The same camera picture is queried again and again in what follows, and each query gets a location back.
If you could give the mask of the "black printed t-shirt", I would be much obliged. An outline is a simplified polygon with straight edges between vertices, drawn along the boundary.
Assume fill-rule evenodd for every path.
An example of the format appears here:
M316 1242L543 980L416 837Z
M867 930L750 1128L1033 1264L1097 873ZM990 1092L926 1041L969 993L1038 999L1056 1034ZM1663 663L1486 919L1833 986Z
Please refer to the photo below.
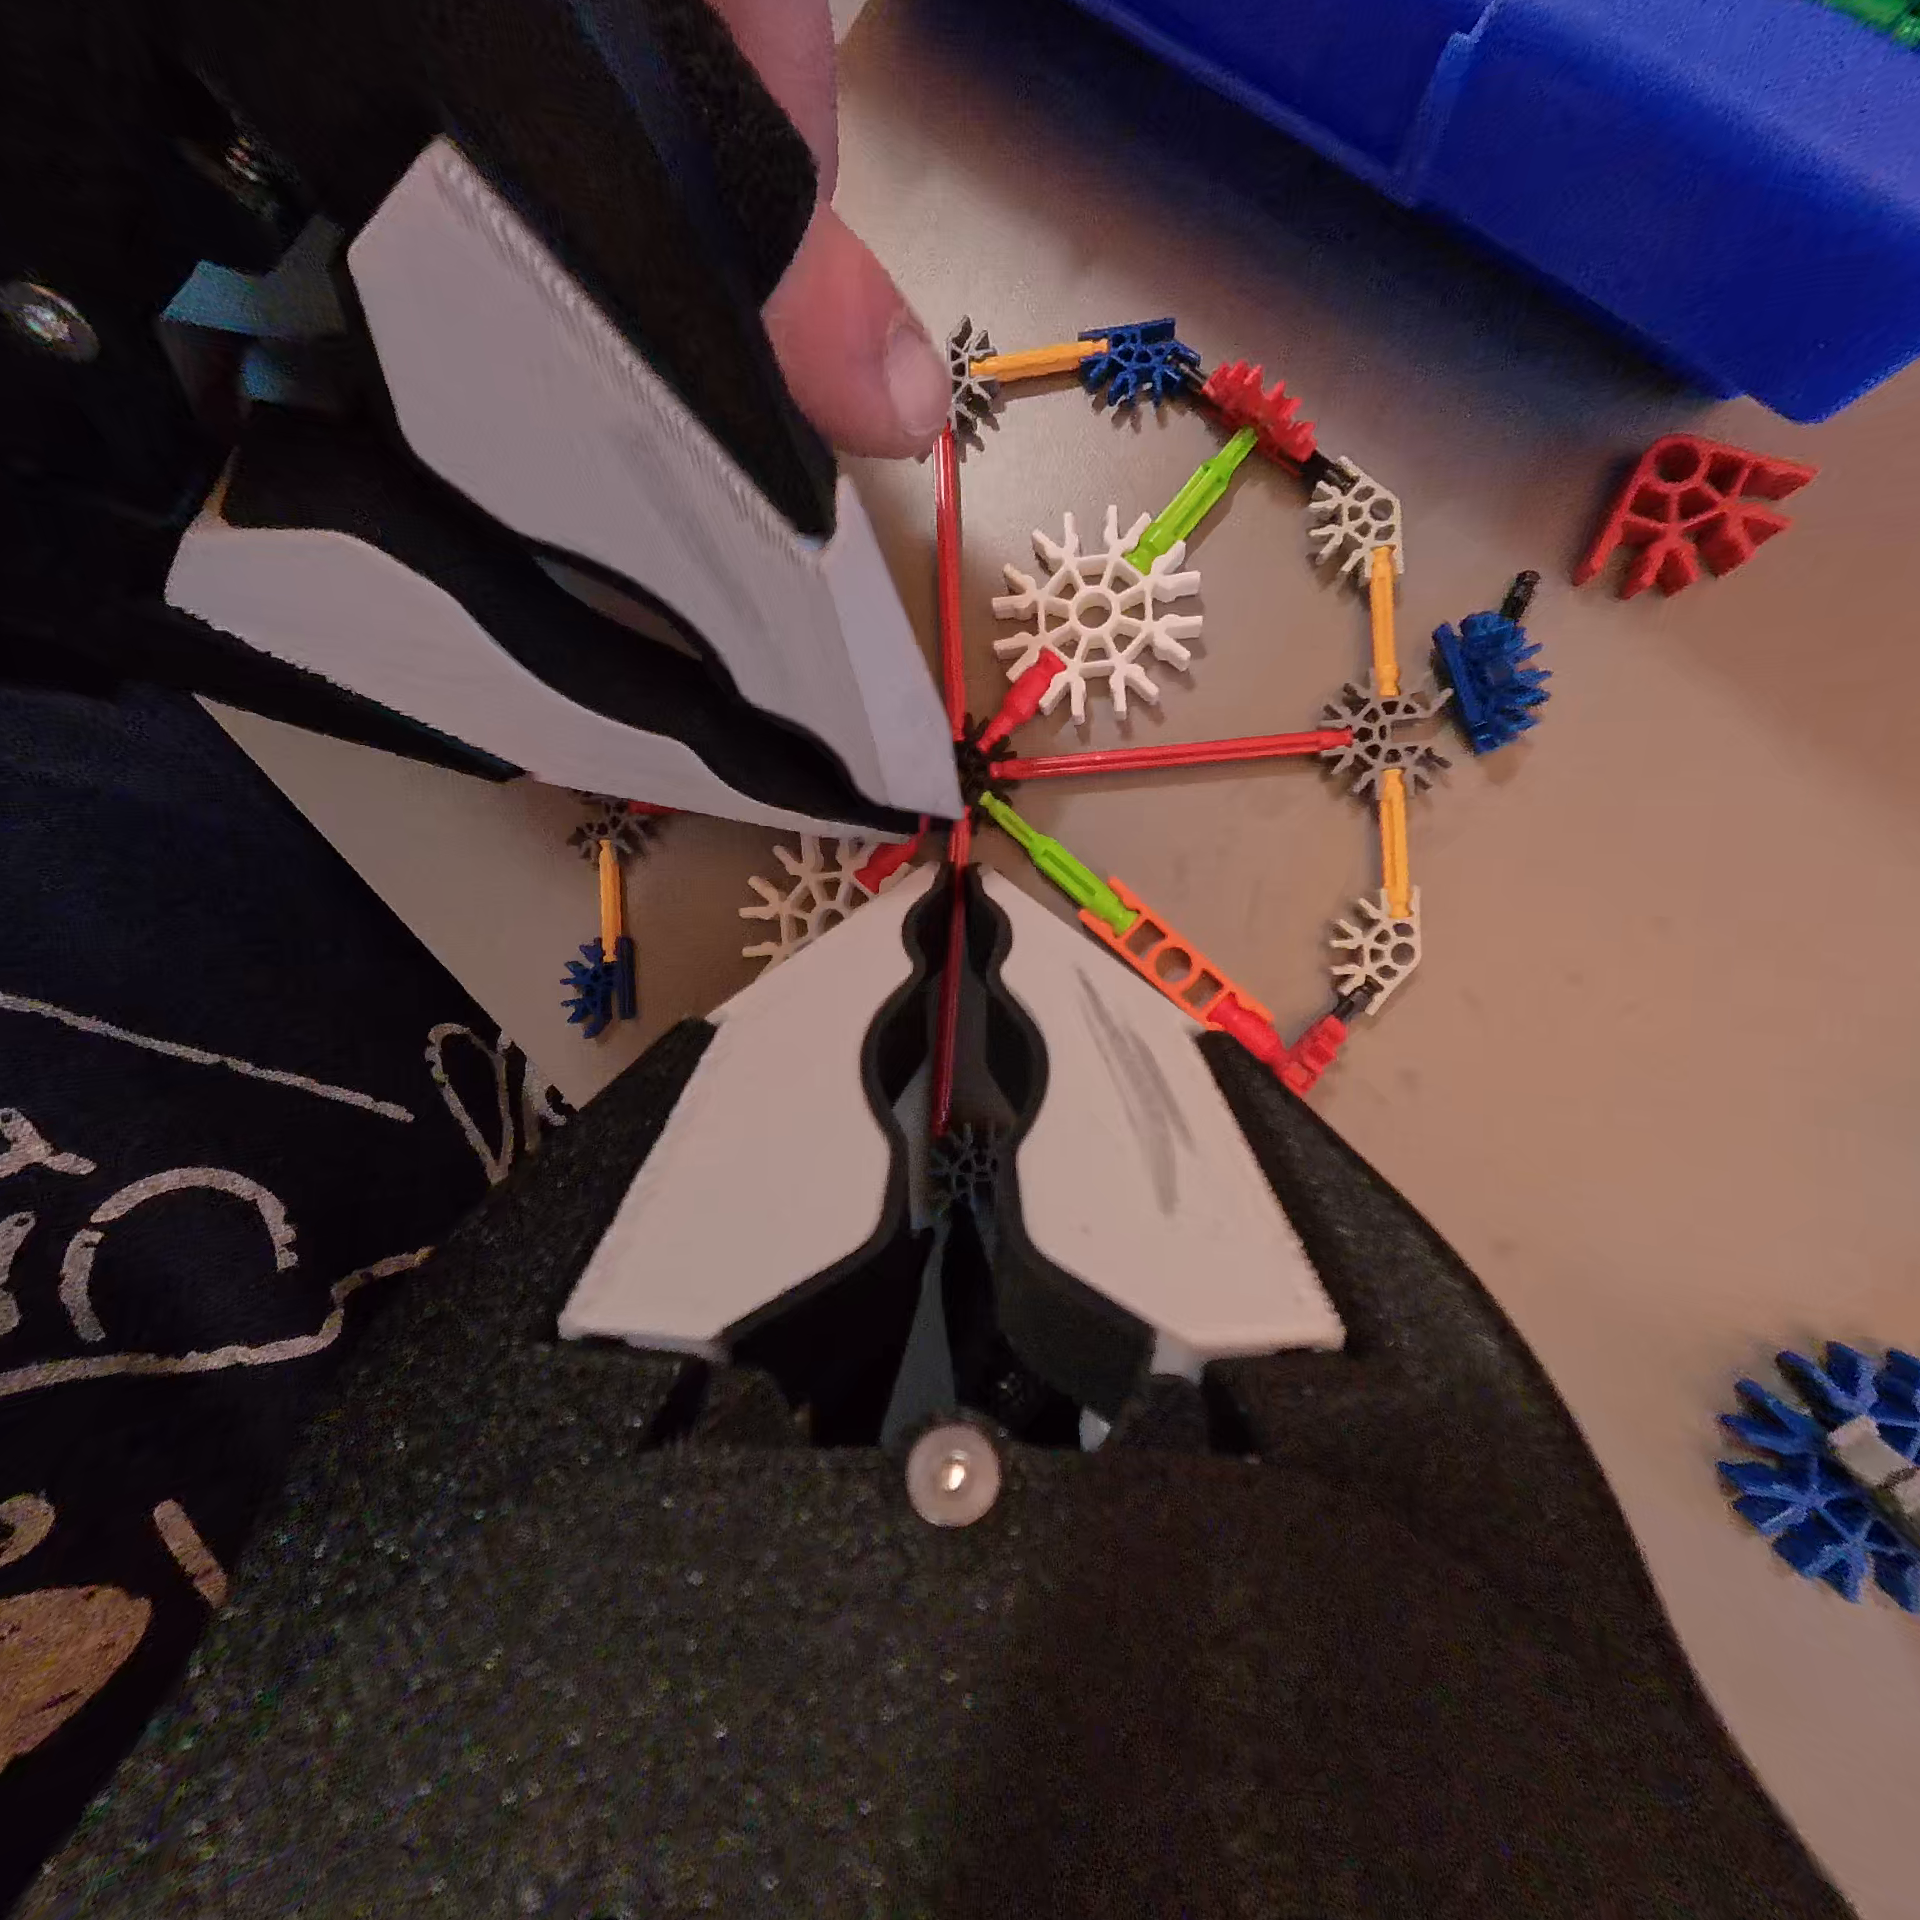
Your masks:
M1 1895L172 1693L363 1322L569 1116L191 700L4 688Z

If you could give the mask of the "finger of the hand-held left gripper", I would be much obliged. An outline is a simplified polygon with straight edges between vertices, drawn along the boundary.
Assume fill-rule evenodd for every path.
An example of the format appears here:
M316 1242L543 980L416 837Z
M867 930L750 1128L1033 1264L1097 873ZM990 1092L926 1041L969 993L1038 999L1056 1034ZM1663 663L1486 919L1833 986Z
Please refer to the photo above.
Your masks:
M302 667L523 776L614 800L751 825L902 837L933 797L869 800L808 757L789 727L692 684L699 669L647 657L561 589L510 600L515 641L556 641L561 684L519 660L447 587L347 533L187 529L166 602L255 655Z
M663 602L863 800L958 815L943 704L851 480L835 482L827 538L796 533L443 137L347 264L427 469L517 536Z

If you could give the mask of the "blue plastic bin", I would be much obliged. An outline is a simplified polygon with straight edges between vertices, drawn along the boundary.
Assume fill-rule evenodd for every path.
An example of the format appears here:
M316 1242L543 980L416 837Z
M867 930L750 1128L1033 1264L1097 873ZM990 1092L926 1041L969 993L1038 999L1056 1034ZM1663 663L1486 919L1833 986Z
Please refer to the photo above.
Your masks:
M1719 399L1915 362L1918 53L1805 2L1088 2Z

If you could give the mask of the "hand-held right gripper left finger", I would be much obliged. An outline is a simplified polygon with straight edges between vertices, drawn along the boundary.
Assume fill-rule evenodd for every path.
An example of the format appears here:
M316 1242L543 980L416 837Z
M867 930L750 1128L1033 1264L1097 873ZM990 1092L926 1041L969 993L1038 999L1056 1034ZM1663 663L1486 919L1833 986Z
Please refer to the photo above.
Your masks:
M901 877L712 1016L711 1043L560 1309L561 1340L715 1361L757 1309L878 1231L893 1147L861 1080L879 1008L907 984Z

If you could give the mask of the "person's left hand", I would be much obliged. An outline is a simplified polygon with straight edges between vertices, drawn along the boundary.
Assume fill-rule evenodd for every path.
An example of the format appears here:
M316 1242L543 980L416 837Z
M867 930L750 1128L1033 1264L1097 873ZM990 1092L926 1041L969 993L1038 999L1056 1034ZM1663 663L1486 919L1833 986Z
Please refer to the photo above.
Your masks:
M918 460L949 419L943 349L835 207L838 115L827 2L715 2L736 48L805 137L815 203L760 308L805 419L855 457Z

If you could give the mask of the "red toy rod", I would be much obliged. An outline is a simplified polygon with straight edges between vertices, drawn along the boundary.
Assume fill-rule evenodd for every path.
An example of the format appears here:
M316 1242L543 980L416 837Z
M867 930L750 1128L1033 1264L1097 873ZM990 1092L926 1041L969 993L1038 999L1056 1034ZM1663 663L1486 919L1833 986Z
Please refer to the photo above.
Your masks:
M969 864L973 825L961 817L949 831L947 844L947 932L939 977L939 1007L933 1027L931 1076L927 1076L927 1138L939 1144L950 1131L952 1072L960 999L969 971Z

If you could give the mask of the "toy frame model with wheels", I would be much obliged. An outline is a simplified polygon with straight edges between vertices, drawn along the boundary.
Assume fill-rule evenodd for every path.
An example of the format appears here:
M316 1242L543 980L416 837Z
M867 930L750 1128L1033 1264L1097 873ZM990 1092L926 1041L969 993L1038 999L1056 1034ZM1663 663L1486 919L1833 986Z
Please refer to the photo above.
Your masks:
M1716 1474L1744 1524L1801 1578L1918 1611L1918 1357L1828 1343L1779 1351L1780 1387L1737 1384Z

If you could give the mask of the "blue toy connector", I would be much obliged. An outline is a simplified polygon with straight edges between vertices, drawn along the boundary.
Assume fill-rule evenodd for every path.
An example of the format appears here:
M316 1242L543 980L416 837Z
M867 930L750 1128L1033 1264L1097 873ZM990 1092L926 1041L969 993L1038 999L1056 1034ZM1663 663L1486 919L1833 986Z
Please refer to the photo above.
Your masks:
M1518 744L1541 725L1552 673L1533 660L1525 615L1541 586L1525 570L1508 586L1500 609L1440 625L1431 631L1431 663L1443 681L1455 725L1475 755L1486 757Z

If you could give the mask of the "colourful toy wheel model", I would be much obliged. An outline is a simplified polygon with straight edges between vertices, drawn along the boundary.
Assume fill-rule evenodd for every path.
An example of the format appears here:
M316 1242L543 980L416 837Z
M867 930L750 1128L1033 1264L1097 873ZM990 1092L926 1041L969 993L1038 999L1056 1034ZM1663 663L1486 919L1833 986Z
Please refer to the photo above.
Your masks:
M1155 517L1120 529L1107 513L1102 536L1086 544L1071 517L1060 540L1035 536L1039 573L1004 572L1007 594L995 600L995 615L1022 621L1013 639L996 641L1009 681L996 712L983 722L961 720L955 735L958 771L967 817L949 835L949 853L965 858L971 821L984 817L1013 837L1025 860L1075 904L1084 927L1158 991L1189 1007L1201 1027L1229 1036L1252 1051L1288 1090L1309 1092L1336 1060L1352 1019L1374 1012L1416 964L1422 953L1420 892L1411 880L1406 802L1412 777L1431 759L1422 744L1395 739L1401 720L1428 717L1432 700L1401 690L1395 641L1395 589L1401 577L1401 506L1350 463L1334 463L1317 448L1309 424L1295 419L1295 402L1277 381L1262 385L1249 363L1199 370L1196 355L1172 337L1168 320L1113 327L1059 349L1017 355L987 352L987 337L961 322L949 344L950 424L939 443L937 547L941 578L943 665L949 696L960 697L958 676L958 442L960 425L976 425L992 410L1006 380L1065 372L1077 352L1086 387L1113 402L1143 395L1185 395L1227 429ZM1341 559L1347 573L1363 580L1374 626L1374 675L1348 685L1317 731L1205 740L1176 751L1078 752L1048 759L1007 757L1009 737L1039 713L1067 704L1071 720L1088 715L1088 692L1102 688L1118 717L1128 701L1152 704L1158 685L1145 658L1185 667L1189 639L1199 618L1179 610L1198 594L1198 573L1183 564L1189 536L1227 493L1240 464L1264 455L1311 482L1311 538L1320 560ZM1333 971L1333 1008L1284 1043L1269 1012L1219 973L1196 948L1182 945L1118 880L1097 877L1060 841L1041 835L1006 797L1006 787L1044 777L1152 771L1176 764L1239 764L1319 755L1352 772L1358 792L1374 796L1382 882L1355 906L1355 919L1339 924Z

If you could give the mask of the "red toy connector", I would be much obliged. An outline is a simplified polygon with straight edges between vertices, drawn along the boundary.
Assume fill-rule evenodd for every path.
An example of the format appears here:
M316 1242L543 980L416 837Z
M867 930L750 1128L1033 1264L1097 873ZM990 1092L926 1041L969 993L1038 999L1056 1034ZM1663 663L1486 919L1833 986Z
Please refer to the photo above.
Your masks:
M1620 600L1656 589L1673 596L1703 573L1721 578L1750 563L1791 519L1783 504L1817 480L1817 466L1699 435L1652 442L1620 482L1573 587L1615 573Z

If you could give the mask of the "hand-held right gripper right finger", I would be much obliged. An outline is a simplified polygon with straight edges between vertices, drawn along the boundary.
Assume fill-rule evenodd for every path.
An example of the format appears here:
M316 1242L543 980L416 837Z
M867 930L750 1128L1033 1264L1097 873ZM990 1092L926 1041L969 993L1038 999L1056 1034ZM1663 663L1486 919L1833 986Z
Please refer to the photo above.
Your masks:
M1124 1373L1336 1354L1341 1319L1199 1050L1199 1023L1001 875L990 984L1035 1032L1013 1172L1044 1269L1120 1312Z

